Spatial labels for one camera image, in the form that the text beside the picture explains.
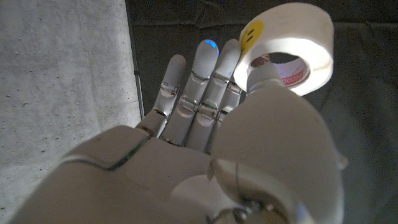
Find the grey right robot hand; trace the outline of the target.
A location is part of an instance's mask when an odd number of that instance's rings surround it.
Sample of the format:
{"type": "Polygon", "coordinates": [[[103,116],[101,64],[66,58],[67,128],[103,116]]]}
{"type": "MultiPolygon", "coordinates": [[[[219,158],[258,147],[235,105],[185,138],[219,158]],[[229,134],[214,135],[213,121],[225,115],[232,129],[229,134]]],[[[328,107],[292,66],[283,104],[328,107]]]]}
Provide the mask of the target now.
{"type": "Polygon", "coordinates": [[[341,223],[344,160],[318,111],[273,65],[246,100],[229,79],[239,42],[170,59],[152,111],[80,144],[12,223],[341,223]]]}

